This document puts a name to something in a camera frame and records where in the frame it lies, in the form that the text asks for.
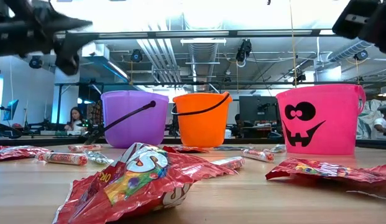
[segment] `purple bucket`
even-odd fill
[[[156,102],[155,107],[141,111],[105,132],[112,147],[126,149],[135,142],[158,145],[162,142],[167,118],[167,96],[146,91],[110,91],[101,95],[104,126],[122,116]]]

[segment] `black mouth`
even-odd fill
[[[306,131],[308,137],[301,137],[300,136],[300,133],[296,133],[295,137],[292,137],[291,136],[291,131],[288,130],[287,128],[287,125],[285,125],[284,123],[284,127],[285,127],[285,130],[287,132],[287,138],[288,138],[288,141],[290,142],[291,146],[296,146],[296,143],[297,142],[300,142],[302,147],[306,147],[307,145],[310,144],[310,141],[311,141],[311,138],[313,137],[313,135],[315,134],[315,132],[317,131],[317,129],[324,123],[325,121],[321,122],[320,124],[317,124],[316,126],[314,126],[313,128],[309,129]]]

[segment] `dark hair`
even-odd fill
[[[70,110],[70,123],[72,124],[74,122],[74,119],[73,119],[73,110],[76,110],[79,112],[80,114],[80,121],[82,123],[84,123],[84,119],[83,119],[83,115],[81,113],[81,110],[78,108],[78,107],[73,107],[71,110]]]

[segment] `desk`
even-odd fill
[[[48,149],[67,151],[64,146]],[[122,152],[103,150],[111,159]],[[237,151],[199,154],[209,161],[237,155]],[[357,148],[356,159],[300,157],[358,167],[386,164],[386,150],[380,149]],[[386,200],[344,193],[330,185],[314,187],[312,182],[297,185],[290,179],[266,181],[264,175],[285,158],[286,155],[277,155],[275,164],[246,159],[239,175],[199,181],[177,208],[133,218],[128,223],[386,223]],[[102,168],[94,164],[85,167],[43,164],[33,159],[0,162],[0,224],[51,223],[67,196],[70,182]]]

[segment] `woman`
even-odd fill
[[[66,131],[85,131],[84,127],[78,126],[78,124],[83,124],[84,119],[82,117],[81,111],[79,108],[74,107],[70,111],[70,122],[64,127]]]

